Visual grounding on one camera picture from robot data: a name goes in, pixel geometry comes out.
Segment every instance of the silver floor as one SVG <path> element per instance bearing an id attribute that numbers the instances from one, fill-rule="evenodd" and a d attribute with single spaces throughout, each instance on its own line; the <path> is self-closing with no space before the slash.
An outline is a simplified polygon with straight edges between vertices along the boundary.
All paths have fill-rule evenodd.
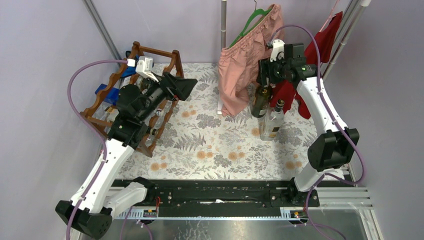
<path id="1" fill-rule="evenodd" d="M 348 240 L 366 240 L 361 217 L 355 210 L 309 210 L 314 223 L 329 225 Z M 118 240 L 123 220 L 114 220 L 102 240 Z M 294 227 L 274 220 L 156 220 L 148 225 L 154 240 L 325 240 L 313 226 Z M 330 238 L 343 239 L 322 229 Z M 125 224 L 123 240 L 149 240 L 148 231 L 134 220 Z"/>

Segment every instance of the vertical rod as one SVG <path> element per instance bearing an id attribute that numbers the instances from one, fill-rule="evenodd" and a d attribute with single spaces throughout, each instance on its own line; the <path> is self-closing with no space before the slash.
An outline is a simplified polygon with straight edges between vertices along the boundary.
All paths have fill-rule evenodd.
<path id="1" fill-rule="evenodd" d="M 355 16 L 355 12 L 360 5 L 360 0 L 350 0 L 346 9 L 344 10 L 343 17 L 341 19 L 340 27 L 338 28 L 337 34 L 334 39 L 333 48 L 331 50 L 331 55 L 336 51 L 336 46 L 340 44 L 343 34 L 345 34 L 346 29 L 349 27 L 349 24 L 352 22 L 352 18 Z M 324 72 L 328 67 L 328 63 L 321 63 L 322 72 Z"/>
<path id="2" fill-rule="evenodd" d="M 226 47 L 226 35 L 227 35 L 227 0 L 221 0 L 221 50 Z M 222 114 L 223 101 L 221 96 L 218 96 L 218 105 L 216 107 L 216 113 Z"/>
<path id="3" fill-rule="evenodd" d="M 346 33 L 344 34 L 343 38 L 341 39 L 340 44 L 338 45 L 337 49 L 335 50 L 334 55 L 332 56 L 330 62 L 328 63 L 328 66 L 325 69 L 324 74 L 322 75 L 323 79 L 326 79 L 328 77 L 328 75 L 330 74 L 330 71 L 333 68 L 334 64 L 336 64 L 337 58 L 339 57 L 340 53 L 342 52 L 343 48 L 345 47 L 346 43 L 348 42 L 352 31 L 354 30 L 355 26 L 359 22 L 359 19 L 361 19 L 361 16 L 364 13 L 365 8 L 367 8 L 367 7 L 361 6 L 359 8 L 358 13 L 355 15 L 354 19 L 352 20 L 352 23 L 347 28 Z"/>
<path id="4" fill-rule="evenodd" d="M 121 60 L 122 59 L 121 55 L 119 54 L 119 51 L 114 44 L 114 41 L 109 35 L 109 32 L 106 29 L 105 24 L 103 23 L 102 18 L 99 15 L 99 12 L 97 12 L 96 6 L 94 5 L 93 1 L 92 0 L 82 0 L 82 1 L 84 2 L 88 10 L 88 13 L 90 13 L 95 25 L 97 26 L 98 31 L 103 37 L 104 42 L 109 48 L 110 53 L 113 55 L 113 58 L 115 58 L 116 60 Z"/>
<path id="5" fill-rule="evenodd" d="M 227 0 L 221 0 L 221 49 L 226 47 Z"/>
<path id="6" fill-rule="evenodd" d="M 343 34 L 346 31 L 347 26 L 351 23 L 352 18 L 354 17 L 354 13 L 360 5 L 360 0 L 350 0 L 349 5 L 347 5 L 346 10 L 343 13 L 343 17 L 340 23 L 340 31 L 337 32 L 335 36 L 335 43 L 339 44 L 340 40 L 343 37 Z"/>

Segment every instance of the green hanger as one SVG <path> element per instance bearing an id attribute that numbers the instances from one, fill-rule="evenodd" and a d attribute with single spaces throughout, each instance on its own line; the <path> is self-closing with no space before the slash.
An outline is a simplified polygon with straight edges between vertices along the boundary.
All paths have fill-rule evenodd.
<path id="1" fill-rule="evenodd" d="M 268 10 L 263 10 L 263 9 L 256 9 L 256 5 L 255 5 L 255 11 L 250 15 L 249 19 L 246 22 L 246 25 L 244 26 L 243 30 L 240 32 L 240 34 L 235 38 L 235 40 L 231 43 L 231 45 L 229 46 L 230 48 L 237 43 L 237 41 L 241 38 L 246 36 L 250 31 L 252 31 L 252 29 L 254 29 L 261 21 L 257 21 L 257 23 L 251 28 L 249 29 L 249 31 L 245 32 L 246 29 L 248 29 L 249 25 L 251 24 L 251 22 L 253 21 L 253 19 L 255 19 L 257 16 L 262 15 L 265 16 L 267 15 L 269 12 L 271 12 L 272 8 L 268 9 Z"/>

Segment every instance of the pink garment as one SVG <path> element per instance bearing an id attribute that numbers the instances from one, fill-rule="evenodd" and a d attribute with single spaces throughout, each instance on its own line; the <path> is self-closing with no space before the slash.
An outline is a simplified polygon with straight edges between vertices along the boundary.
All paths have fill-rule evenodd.
<path id="1" fill-rule="evenodd" d="M 258 61 L 269 58 L 271 49 L 266 47 L 275 30 L 283 26 L 281 6 L 271 5 L 272 9 L 260 23 L 246 36 L 230 48 L 223 48 L 218 63 L 218 90 L 223 102 L 222 115 L 235 116 L 249 104 L 247 86 L 256 83 Z M 283 31 L 275 38 L 282 39 Z"/>

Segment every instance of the floral tablecloth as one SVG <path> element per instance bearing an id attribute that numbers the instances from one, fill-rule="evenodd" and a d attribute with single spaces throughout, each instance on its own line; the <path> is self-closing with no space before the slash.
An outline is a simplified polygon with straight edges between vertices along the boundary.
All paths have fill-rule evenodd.
<path id="1" fill-rule="evenodd" d="M 165 66 L 155 64 L 153 71 L 160 74 Z M 289 180 L 301 172 L 316 132 L 312 119 L 298 114 L 296 101 L 276 138 L 262 141 L 249 107 L 235 117 L 217 114 L 215 63 L 185 63 L 183 70 L 186 78 L 198 79 L 191 96 L 175 107 L 153 157 L 135 152 L 118 179 Z"/>

